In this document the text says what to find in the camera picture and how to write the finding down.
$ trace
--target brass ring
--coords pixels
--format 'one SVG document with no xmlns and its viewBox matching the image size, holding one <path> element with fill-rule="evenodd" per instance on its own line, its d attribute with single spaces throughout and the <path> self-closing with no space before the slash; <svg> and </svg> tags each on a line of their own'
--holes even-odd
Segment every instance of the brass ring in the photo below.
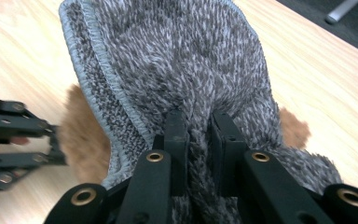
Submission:
<svg viewBox="0 0 358 224">
<path fill-rule="evenodd" d="M 269 156 L 261 153 L 261 152 L 255 152 L 252 154 L 253 159 L 256 161 L 269 161 Z"/>
<path fill-rule="evenodd" d="M 344 201 L 345 203 L 348 203 L 350 205 L 358 207 L 358 193 L 356 193 L 353 190 L 350 189 L 339 189 L 337 191 L 338 197 Z M 349 198 L 347 195 L 351 195 L 353 197 L 356 197 L 357 200 L 354 200 L 352 198 Z"/>
<path fill-rule="evenodd" d="M 148 161 L 157 162 L 157 161 L 162 161 L 164 156 L 160 153 L 153 152 L 153 153 L 150 153 L 149 155 L 147 155 L 146 158 Z"/>
<path fill-rule="evenodd" d="M 83 193 L 88 193 L 89 197 L 87 197 L 86 199 L 79 199 L 80 194 Z M 92 200 L 94 200 L 95 197 L 97 197 L 97 192 L 95 192 L 95 189 L 92 188 L 80 189 L 74 194 L 74 196 L 72 196 L 71 203 L 76 206 L 81 206 L 92 202 Z"/>
</svg>

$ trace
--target wooden table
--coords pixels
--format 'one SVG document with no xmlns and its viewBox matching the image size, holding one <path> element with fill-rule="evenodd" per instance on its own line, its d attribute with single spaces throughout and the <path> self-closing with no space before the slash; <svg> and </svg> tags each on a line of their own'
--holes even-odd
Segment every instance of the wooden table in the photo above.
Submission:
<svg viewBox="0 0 358 224">
<path fill-rule="evenodd" d="M 0 99 L 24 102 L 59 124 L 76 75 L 65 45 L 61 1 L 0 1 Z M 237 0 L 262 42 L 275 99 L 305 120 L 308 150 L 334 161 L 358 187 L 358 49 L 273 0 Z M 5 150 L 47 150 L 46 139 Z M 0 192 L 0 223 L 42 223 L 77 185 L 68 167 L 43 167 Z"/>
</svg>

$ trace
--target brown fur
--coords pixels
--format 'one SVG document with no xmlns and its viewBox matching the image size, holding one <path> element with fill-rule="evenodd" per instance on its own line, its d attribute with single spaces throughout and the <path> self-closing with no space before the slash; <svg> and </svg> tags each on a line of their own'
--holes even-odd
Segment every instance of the brown fur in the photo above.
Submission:
<svg viewBox="0 0 358 224">
<path fill-rule="evenodd" d="M 101 183 L 105 178 L 110 143 L 78 86 L 69 91 L 67 112 L 59 129 L 62 151 L 81 183 Z M 280 110 L 283 142 L 303 148 L 310 136 L 307 123 L 299 121 L 285 108 Z"/>
</svg>

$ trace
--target gray floor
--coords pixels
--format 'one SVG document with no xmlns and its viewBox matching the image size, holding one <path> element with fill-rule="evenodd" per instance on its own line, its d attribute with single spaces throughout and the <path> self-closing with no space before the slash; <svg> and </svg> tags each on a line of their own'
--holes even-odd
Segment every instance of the gray floor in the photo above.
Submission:
<svg viewBox="0 0 358 224">
<path fill-rule="evenodd" d="M 339 23 L 330 25 L 324 21 L 324 17 L 342 0 L 278 0 L 278 2 L 358 48 L 358 5 Z"/>
</svg>

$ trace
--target brown furry object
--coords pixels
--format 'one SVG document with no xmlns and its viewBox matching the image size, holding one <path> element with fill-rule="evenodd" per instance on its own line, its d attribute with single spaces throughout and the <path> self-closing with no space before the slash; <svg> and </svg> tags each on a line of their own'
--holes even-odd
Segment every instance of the brown furry object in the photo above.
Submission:
<svg viewBox="0 0 358 224">
<path fill-rule="evenodd" d="M 59 140 L 67 163 L 81 183 L 105 179 L 110 159 L 110 142 L 91 112 L 81 89 L 69 91 L 67 111 L 59 129 Z M 283 142 L 289 147 L 304 148 L 310 130 L 285 108 L 280 110 Z"/>
</svg>

